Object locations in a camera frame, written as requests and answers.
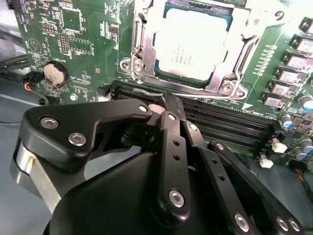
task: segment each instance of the screw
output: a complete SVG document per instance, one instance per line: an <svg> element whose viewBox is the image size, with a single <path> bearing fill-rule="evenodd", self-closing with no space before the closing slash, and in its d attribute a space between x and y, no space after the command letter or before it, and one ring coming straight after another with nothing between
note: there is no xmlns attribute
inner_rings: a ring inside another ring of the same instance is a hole
<svg viewBox="0 0 313 235"><path fill-rule="evenodd" d="M242 231L244 231L245 233L249 231L249 224L246 221L245 218L243 218L243 216L239 213L235 214L235 221L236 224L239 226L239 228L241 228Z"/></svg>
<svg viewBox="0 0 313 235"><path fill-rule="evenodd" d="M86 137L80 133L72 133L68 136L68 141L75 146L83 146L87 142Z"/></svg>
<svg viewBox="0 0 313 235"><path fill-rule="evenodd" d="M40 120L41 126L43 126L46 129L55 129L59 126L59 123L56 119L50 118L50 117L44 117Z"/></svg>
<svg viewBox="0 0 313 235"><path fill-rule="evenodd" d="M176 120L176 117L173 114L169 114L168 117L173 121Z"/></svg>
<svg viewBox="0 0 313 235"><path fill-rule="evenodd" d="M237 96L238 96L239 98L244 97L244 96L245 96L245 93L244 93L243 91L239 91L239 92L237 92Z"/></svg>
<svg viewBox="0 0 313 235"><path fill-rule="evenodd" d="M300 231L299 226L296 224L296 222L293 219L289 219L289 223L291 224L291 226L293 227L293 229L295 229L297 232Z"/></svg>
<svg viewBox="0 0 313 235"><path fill-rule="evenodd" d="M220 143L217 143L216 146L217 146L220 150L224 150L223 145L221 145Z"/></svg>
<svg viewBox="0 0 313 235"><path fill-rule="evenodd" d="M134 68L137 72L140 72L143 70L143 63L140 60L136 60L134 62Z"/></svg>
<svg viewBox="0 0 313 235"><path fill-rule="evenodd" d="M283 11L277 11L275 16L277 17L277 21L280 21L284 17L285 13Z"/></svg>
<svg viewBox="0 0 313 235"><path fill-rule="evenodd" d="M259 19L255 19L255 20L253 21L254 25L257 25L259 22L260 22Z"/></svg>
<svg viewBox="0 0 313 235"><path fill-rule="evenodd" d="M280 218L280 217L277 217L276 220L277 220L278 225L279 225L284 231L287 232L287 231L288 231L288 226L287 226L287 224L285 223L285 221L284 221L282 218Z"/></svg>
<svg viewBox="0 0 313 235"><path fill-rule="evenodd" d="M78 99L78 96L77 96L77 94L72 93L72 94L70 94L69 98L72 101L76 101Z"/></svg>
<svg viewBox="0 0 313 235"><path fill-rule="evenodd" d="M189 126L190 126L190 128L191 128L193 131L196 131L196 130L197 130L197 127L196 127L194 124L190 124Z"/></svg>
<svg viewBox="0 0 313 235"><path fill-rule="evenodd" d="M124 62L124 63L122 63L122 68L127 70L129 68L129 66L126 62Z"/></svg>
<svg viewBox="0 0 313 235"><path fill-rule="evenodd" d="M185 200L182 194L176 190L171 190L169 192L170 201L173 203L174 206L180 208L184 205Z"/></svg>
<svg viewBox="0 0 313 235"><path fill-rule="evenodd" d="M224 82L222 85L222 90L224 92L231 92L234 89L234 86L229 82Z"/></svg>

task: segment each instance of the black cable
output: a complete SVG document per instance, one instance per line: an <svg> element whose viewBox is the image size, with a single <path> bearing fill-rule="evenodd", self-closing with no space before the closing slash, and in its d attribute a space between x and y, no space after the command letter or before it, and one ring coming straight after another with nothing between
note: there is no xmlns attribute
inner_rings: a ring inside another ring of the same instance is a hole
<svg viewBox="0 0 313 235"><path fill-rule="evenodd" d="M16 57L1 61L0 68L3 68L4 66L13 65L19 62L24 62L24 61L27 61L27 55L16 56Z"/></svg>
<svg viewBox="0 0 313 235"><path fill-rule="evenodd" d="M15 64L15 65L9 65L7 67L1 68L0 69L0 73L1 72L11 71L11 70L20 70L20 69L24 69L24 68L27 68L27 67L29 67L28 61L21 62L21 63Z"/></svg>
<svg viewBox="0 0 313 235"><path fill-rule="evenodd" d="M14 43L15 45L18 45L20 47L25 47L24 43L22 41L21 38L14 36L8 32L5 32L3 30L0 29L0 39L6 40L6 41L10 41L12 43Z"/></svg>

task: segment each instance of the chip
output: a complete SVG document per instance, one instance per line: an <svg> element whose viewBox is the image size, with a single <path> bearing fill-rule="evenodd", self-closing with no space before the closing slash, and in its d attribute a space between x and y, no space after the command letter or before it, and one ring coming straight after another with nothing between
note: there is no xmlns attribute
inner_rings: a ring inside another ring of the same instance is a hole
<svg viewBox="0 0 313 235"><path fill-rule="evenodd" d="M63 28L73 32L81 32L81 13L78 9L63 7L61 10Z"/></svg>
<svg viewBox="0 0 313 235"><path fill-rule="evenodd" d="M164 28L156 34L158 67L164 72L206 81L225 59L226 36L224 18L172 8L167 11Z"/></svg>
<svg viewBox="0 0 313 235"><path fill-rule="evenodd" d="M277 95L285 95L289 91L289 87L275 84L270 91Z"/></svg>
<svg viewBox="0 0 313 235"><path fill-rule="evenodd" d="M279 81L293 83L298 78L298 74L295 72L282 71L278 77Z"/></svg>

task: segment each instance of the white connector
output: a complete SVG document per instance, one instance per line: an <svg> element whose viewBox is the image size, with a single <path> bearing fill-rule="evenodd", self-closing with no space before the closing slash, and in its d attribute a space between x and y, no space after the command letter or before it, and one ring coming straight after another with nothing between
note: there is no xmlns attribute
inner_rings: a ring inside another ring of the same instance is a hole
<svg viewBox="0 0 313 235"><path fill-rule="evenodd" d="M287 150L287 146L279 142L278 139L274 138L272 143L272 150L275 153L284 153Z"/></svg>
<svg viewBox="0 0 313 235"><path fill-rule="evenodd" d="M274 163L271 160L267 159L264 154L261 154L260 166L262 168L270 169L273 165L274 165Z"/></svg>

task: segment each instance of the capacitor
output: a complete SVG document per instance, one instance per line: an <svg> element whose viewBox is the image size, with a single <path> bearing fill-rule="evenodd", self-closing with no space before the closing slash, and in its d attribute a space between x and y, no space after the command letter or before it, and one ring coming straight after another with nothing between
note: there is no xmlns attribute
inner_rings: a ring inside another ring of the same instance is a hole
<svg viewBox="0 0 313 235"><path fill-rule="evenodd" d="M309 94L305 94L298 99L299 104L303 107L304 110L313 109L313 97Z"/></svg>
<svg viewBox="0 0 313 235"><path fill-rule="evenodd" d="M301 147L296 147L293 152L298 160L303 160L307 157L307 154L302 151Z"/></svg>
<svg viewBox="0 0 313 235"><path fill-rule="evenodd" d="M282 115L281 121L284 128L291 129L293 127L293 122L289 114Z"/></svg>
<svg viewBox="0 0 313 235"><path fill-rule="evenodd" d="M311 153L313 151L313 144L311 139L304 139L300 142L300 145L305 153Z"/></svg>

